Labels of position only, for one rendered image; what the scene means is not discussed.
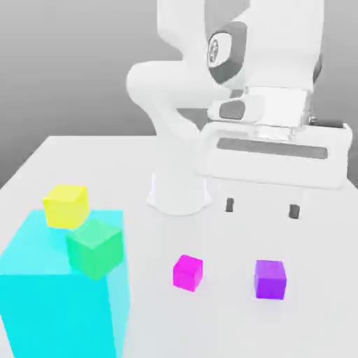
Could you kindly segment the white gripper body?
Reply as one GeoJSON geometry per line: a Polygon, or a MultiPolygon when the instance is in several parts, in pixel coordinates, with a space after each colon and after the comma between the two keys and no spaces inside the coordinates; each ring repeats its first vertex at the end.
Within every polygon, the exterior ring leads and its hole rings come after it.
{"type": "Polygon", "coordinates": [[[195,166],[211,178],[337,189],[347,178],[352,137],[343,122],[297,128],[209,122],[199,134],[195,166]]]}

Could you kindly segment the small purple cube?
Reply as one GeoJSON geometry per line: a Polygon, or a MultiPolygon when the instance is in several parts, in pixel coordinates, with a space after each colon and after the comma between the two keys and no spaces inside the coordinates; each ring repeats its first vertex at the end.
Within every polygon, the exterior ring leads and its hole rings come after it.
{"type": "Polygon", "coordinates": [[[257,260],[254,286],[258,299],[283,300],[287,286],[287,275],[283,262],[257,260]]]}

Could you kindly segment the small magenta cube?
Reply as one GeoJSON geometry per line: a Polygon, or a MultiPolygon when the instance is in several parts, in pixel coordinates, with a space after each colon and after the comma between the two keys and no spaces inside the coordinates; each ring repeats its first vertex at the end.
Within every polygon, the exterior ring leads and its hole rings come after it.
{"type": "Polygon", "coordinates": [[[181,255],[173,267],[173,285],[195,292],[203,277],[203,260],[181,255]]]}

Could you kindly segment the small green cube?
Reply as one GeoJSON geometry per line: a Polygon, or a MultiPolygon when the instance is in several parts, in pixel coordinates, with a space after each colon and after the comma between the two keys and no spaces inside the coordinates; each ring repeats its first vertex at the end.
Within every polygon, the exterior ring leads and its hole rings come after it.
{"type": "Polygon", "coordinates": [[[124,259],[122,230],[96,218],[67,234],[66,248],[71,267],[94,280],[124,259]]]}

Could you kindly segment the small yellow cube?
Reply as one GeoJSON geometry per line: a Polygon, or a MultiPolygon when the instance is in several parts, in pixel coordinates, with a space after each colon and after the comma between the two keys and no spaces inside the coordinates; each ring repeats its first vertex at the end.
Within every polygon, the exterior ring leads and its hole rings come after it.
{"type": "Polygon", "coordinates": [[[86,186],[55,185],[43,198],[47,225],[57,229],[76,229],[90,213],[86,186]]]}

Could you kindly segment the large cyan box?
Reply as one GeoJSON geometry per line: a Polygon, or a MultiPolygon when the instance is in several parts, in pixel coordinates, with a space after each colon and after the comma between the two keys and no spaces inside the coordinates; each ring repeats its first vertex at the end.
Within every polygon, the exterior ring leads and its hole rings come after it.
{"type": "Polygon", "coordinates": [[[128,263],[93,280],[70,266],[66,234],[33,210],[0,255],[0,315],[14,358],[122,358],[128,263]]]}

